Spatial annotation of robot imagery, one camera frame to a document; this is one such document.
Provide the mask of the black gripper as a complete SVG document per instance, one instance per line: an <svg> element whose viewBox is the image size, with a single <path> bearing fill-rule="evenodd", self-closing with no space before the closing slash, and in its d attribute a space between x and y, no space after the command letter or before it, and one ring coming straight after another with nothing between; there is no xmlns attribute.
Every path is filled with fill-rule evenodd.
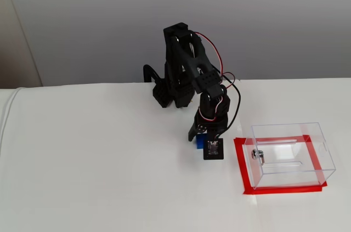
<svg viewBox="0 0 351 232"><path fill-rule="evenodd" d="M199 112L196 113L194 123L188 133L188 141L192 142L198 135L205 132L214 132L219 134L223 132L228 126L228 114L216 117L214 121L205 120Z"/></svg>

